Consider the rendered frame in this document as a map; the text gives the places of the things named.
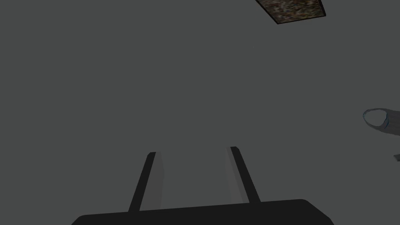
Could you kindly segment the brown speckled flat slab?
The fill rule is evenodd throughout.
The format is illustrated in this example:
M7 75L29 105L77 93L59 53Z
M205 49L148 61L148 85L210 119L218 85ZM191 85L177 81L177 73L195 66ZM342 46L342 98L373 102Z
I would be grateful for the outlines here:
M326 16L321 0L255 0L277 24Z

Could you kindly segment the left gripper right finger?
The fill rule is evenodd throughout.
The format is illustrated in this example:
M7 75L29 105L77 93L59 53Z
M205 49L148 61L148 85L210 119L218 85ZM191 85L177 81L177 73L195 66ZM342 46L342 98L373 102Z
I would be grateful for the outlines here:
M226 148L226 175L232 204L261 202L238 147Z

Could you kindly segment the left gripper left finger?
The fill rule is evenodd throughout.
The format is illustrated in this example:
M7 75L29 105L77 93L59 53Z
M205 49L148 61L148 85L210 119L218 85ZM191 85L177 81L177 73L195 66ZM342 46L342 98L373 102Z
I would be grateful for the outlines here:
M128 212L160 210L164 165L161 152L150 152L141 171Z

